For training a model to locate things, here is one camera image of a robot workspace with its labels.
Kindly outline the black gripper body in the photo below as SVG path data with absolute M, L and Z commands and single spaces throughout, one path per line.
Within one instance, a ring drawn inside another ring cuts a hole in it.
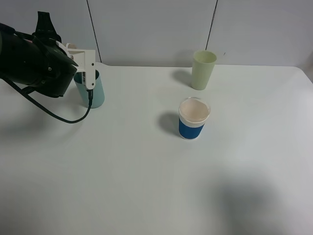
M 38 12 L 32 34 L 1 24 L 0 71 L 14 83 L 33 87 L 49 97 L 62 97 L 78 65 L 61 46 L 62 39 L 48 12 Z

